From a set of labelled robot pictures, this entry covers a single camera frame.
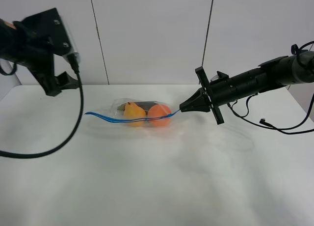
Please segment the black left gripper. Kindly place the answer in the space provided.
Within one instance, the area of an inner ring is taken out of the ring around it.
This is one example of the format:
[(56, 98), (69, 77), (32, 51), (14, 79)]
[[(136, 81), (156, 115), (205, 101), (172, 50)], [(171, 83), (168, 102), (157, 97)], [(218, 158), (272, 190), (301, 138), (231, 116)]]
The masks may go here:
[[(78, 80), (67, 72), (54, 74), (54, 56), (69, 53), (67, 33), (56, 8), (24, 18), (22, 21), (0, 22), (0, 57), (13, 63), (12, 71), (1, 70), (4, 76), (16, 73), (17, 66), (26, 67), (47, 96), (56, 96), (63, 90), (79, 88)], [(73, 55), (68, 55), (73, 71), (79, 65)]]

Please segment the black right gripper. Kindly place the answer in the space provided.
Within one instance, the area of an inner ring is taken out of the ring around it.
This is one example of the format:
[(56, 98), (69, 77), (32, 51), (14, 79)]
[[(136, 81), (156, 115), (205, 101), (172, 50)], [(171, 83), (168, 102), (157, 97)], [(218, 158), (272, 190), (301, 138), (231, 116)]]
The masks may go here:
[(233, 94), (235, 89), (230, 84), (229, 76), (217, 71), (217, 74), (209, 81), (203, 67), (195, 69), (195, 72), (202, 88), (179, 105), (180, 111), (208, 113), (211, 110), (216, 123), (223, 124), (224, 119), (219, 107), (236, 99)]

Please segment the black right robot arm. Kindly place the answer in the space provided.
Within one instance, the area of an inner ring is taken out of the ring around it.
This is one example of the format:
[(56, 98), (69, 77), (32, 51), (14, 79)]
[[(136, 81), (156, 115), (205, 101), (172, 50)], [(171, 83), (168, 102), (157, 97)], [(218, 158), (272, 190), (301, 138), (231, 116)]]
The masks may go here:
[(222, 105), (287, 85), (312, 83), (314, 53), (302, 50), (300, 54), (281, 56), (233, 77), (218, 71), (208, 79), (203, 67), (195, 72), (202, 87), (180, 104), (180, 111), (212, 112), (217, 124), (222, 124)]

